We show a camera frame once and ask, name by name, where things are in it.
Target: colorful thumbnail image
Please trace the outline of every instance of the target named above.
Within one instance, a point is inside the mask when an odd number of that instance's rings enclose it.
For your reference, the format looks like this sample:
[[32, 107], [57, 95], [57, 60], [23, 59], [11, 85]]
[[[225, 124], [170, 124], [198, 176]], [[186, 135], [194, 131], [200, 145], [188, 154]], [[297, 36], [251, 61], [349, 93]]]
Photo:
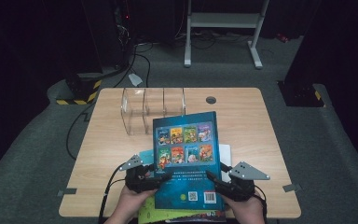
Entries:
[[158, 149], [158, 168], [165, 169], [167, 164], [171, 163], [171, 150], [169, 147], [161, 147]]
[[182, 147], [172, 147], [172, 163], [183, 163], [185, 162], [185, 153]]
[[212, 145], [204, 144], [200, 146], [200, 161], [213, 161]]
[[183, 143], [182, 128], [171, 128], [171, 144]]
[[199, 141], [208, 142], [212, 140], [212, 130], [210, 124], [199, 125]]
[[158, 130], [158, 145], [164, 146], [164, 145], [168, 145], [170, 142], [171, 142], [170, 129], [159, 129]]
[[186, 161], [195, 162], [200, 160], [200, 151], [197, 146], [185, 146]]
[[197, 127], [196, 126], [185, 127], [184, 133], [185, 133], [185, 143], [197, 142]]

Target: clear acrylic box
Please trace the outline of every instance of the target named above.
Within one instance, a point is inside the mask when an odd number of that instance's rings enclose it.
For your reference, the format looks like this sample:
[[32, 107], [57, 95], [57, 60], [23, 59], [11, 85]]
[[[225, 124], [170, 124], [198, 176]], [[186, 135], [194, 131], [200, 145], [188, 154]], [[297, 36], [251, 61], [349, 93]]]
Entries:
[[153, 119], [186, 113], [183, 88], [125, 88], [121, 117], [127, 134], [153, 133]]

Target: gray carpet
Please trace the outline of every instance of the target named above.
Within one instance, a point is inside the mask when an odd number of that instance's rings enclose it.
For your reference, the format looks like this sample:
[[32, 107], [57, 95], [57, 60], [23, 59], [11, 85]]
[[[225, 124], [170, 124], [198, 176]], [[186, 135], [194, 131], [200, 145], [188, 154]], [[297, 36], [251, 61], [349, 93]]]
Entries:
[[[148, 87], [257, 87], [261, 90], [289, 175], [302, 190], [297, 219], [280, 223], [358, 223], [358, 154], [343, 131], [323, 85], [315, 85], [326, 107], [288, 107], [277, 80], [284, 80], [301, 43], [263, 39], [257, 48], [264, 65], [255, 70], [245, 41], [194, 41], [192, 66], [183, 67], [184, 47], [145, 45], [138, 48], [151, 64]], [[144, 82], [147, 61], [133, 66]], [[104, 79], [112, 88], [123, 74]], [[86, 105], [56, 105], [61, 81], [47, 95], [51, 104], [21, 132], [0, 161], [0, 223], [97, 223], [96, 217], [60, 217], [62, 197], [75, 164], [65, 148], [67, 132]], [[119, 87], [132, 87], [125, 77]], [[69, 137], [77, 154], [88, 123], [82, 116]]]

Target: barcode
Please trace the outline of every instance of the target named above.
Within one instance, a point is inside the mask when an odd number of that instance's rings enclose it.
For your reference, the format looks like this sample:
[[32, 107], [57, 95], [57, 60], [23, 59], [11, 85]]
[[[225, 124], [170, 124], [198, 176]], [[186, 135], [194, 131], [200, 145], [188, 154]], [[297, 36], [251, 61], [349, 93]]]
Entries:
[[189, 191], [188, 192], [188, 200], [195, 202], [199, 200], [198, 194], [196, 191]]
[[204, 192], [204, 202], [205, 203], [216, 203], [216, 193], [215, 192]]

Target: human hand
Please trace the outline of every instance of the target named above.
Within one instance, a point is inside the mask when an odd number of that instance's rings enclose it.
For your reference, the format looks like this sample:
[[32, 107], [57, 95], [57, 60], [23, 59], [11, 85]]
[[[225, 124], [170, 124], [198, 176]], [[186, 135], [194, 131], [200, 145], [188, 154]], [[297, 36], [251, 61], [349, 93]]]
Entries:
[[137, 193], [124, 186], [112, 216], [104, 224], [127, 224], [137, 214], [146, 198], [156, 193], [156, 189]]
[[228, 197], [221, 195], [223, 200], [231, 207], [235, 218], [240, 224], [264, 224], [263, 204], [255, 197], [246, 202], [235, 202]]

